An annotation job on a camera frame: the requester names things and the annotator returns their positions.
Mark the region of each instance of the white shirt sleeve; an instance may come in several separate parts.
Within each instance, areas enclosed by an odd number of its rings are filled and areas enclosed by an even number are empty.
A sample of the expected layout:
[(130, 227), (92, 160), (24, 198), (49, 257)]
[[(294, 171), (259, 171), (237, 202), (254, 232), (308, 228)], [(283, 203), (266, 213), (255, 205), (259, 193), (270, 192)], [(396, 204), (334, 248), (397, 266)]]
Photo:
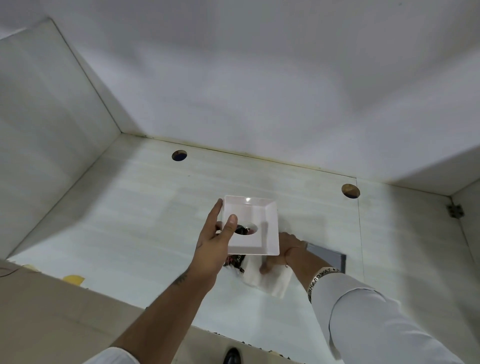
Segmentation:
[(140, 364), (132, 354), (120, 348), (107, 348), (84, 364)]
[(400, 312), (398, 303), (342, 273), (321, 277), (312, 307), (332, 354), (345, 364), (462, 364)]

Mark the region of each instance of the circular hole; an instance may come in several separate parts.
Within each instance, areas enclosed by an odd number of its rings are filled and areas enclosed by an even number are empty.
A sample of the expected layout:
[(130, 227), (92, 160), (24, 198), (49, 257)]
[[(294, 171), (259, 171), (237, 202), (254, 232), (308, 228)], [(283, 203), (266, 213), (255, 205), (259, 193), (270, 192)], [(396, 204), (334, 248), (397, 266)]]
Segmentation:
[(180, 162), (181, 160), (184, 160), (186, 157), (187, 157), (187, 152), (185, 152), (184, 150), (177, 150), (172, 154), (172, 159), (176, 162)]
[(240, 221), (237, 224), (235, 233), (238, 235), (252, 235), (258, 231), (258, 227), (251, 222)]
[(360, 196), (360, 190), (358, 187), (350, 183), (342, 186), (342, 193), (348, 198), (358, 198)]

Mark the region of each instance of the metal hinge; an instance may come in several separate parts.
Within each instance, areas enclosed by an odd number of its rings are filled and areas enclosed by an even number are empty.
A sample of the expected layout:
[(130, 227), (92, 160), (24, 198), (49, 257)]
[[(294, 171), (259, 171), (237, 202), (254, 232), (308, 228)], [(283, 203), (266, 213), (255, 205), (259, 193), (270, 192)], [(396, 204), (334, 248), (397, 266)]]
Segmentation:
[(447, 206), (448, 214), (451, 218), (462, 218), (465, 216), (462, 205), (451, 204)]

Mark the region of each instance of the white square tray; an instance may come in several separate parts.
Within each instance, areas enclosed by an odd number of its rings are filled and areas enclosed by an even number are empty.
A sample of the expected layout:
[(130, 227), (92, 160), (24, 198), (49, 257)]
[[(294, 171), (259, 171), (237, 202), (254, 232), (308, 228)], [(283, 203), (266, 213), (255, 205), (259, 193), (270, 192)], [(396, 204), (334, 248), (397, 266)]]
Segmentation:
[(256, 226), (252, 235), (233, 234), (228, 243), (228, 254), (278, 255), (278, 215), (275, 200), (257, 197), (225, 196), (222, 227), (235, 214), (238, 224)]

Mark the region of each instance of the tattoo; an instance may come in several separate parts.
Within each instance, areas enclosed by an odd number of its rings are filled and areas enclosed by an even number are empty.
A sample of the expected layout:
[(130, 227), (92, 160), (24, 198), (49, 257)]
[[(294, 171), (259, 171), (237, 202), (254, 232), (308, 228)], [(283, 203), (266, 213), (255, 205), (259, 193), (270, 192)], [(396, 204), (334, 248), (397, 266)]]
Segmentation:
[(186, 271), (184, 271), (182, 274), (180, 274), (178, 276), (178, 278), (172, 282), (172, 285), (176, 285), (176, 286), (181, 285), (187, 279), (187, 273), (188, 273), (189, 270), (190, 270), (190, 268), (187, 268)]

